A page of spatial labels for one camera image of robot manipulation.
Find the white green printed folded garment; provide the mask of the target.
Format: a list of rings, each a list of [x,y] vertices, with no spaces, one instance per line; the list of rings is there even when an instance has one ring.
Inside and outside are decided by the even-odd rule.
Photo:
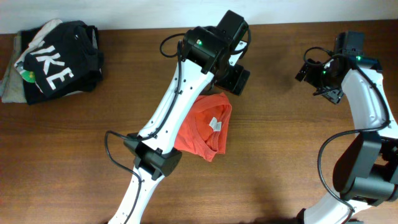
[[[34,56],[29,56],[27,68],[24,68],[25,57],[29,54],[35,53],[40,49],[40,47],[31,47],[23,51],[23,53],[16,60],[14,67],[19,72],[23,80],[27,81],[28,84],[34,84],[38,88],[39,92],[43,93],[41,87],[39,87],[39,85],[37,84],[35,77],[36,72],[41,74],[40,69],[43,69],[43,63],[36,61]]]

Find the grey beige folded garment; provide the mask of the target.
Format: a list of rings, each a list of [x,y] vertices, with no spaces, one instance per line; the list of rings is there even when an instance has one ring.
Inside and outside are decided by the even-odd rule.
[[[44,45],[44,38],[54,28],[56,28],[63,21],[60,19],[52,19],[44,24],[42,27],[34,32],[33,29],[28,30],[29,33],[34,33],[32,40],[27,41],[27,48],[41,47]],[[26,103],[27,100],[24,94],[23,79],[19,72],[15,69],[14,64],[19,56],[23,53],[22,38],[28,37],[19,31],[14,38],[14,48],[11,59],[6,68],[6,72],[1,80],[1,101],[3,103]]]

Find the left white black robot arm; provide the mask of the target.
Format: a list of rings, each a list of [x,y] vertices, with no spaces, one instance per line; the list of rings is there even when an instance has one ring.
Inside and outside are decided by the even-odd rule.
[[[138,132],[120,135],[134,155],[127,171],[132,179],[110,223],[139,223],[158,184],[169,176],[182,153],[174,148],[178,131],[199,94],[210,83],[240,95],[249,71],[238,65],[251,36],[244,17],[228,10],[217,26],[198,26],[177,44],[177,67],[170,85],[148,123]]]

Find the red orange t-shirt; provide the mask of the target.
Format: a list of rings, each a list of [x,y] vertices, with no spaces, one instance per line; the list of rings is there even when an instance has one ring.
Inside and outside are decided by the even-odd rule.
[[[232,106],[224,93],[200,95],[184,119],[174,148],[211,162],[226,152]]]

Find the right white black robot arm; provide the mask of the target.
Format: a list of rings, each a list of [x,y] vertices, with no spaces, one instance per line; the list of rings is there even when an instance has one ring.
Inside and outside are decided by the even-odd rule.
[[[397,121],[385,96],[381,63],[365,56],[363,45],[362,32],[342,32],[334,49],[326,51],[328,60],[305,57],[295,77],[335,105],[347,97],[354,123],[354,129],[334,134],[320,146],[317,170],[326,194],[302,209],[297,223],[355,223],[354,214],[397,200]],[[322,155],[329,143],[350,134],[356,137],[337,160],[329,187]]]

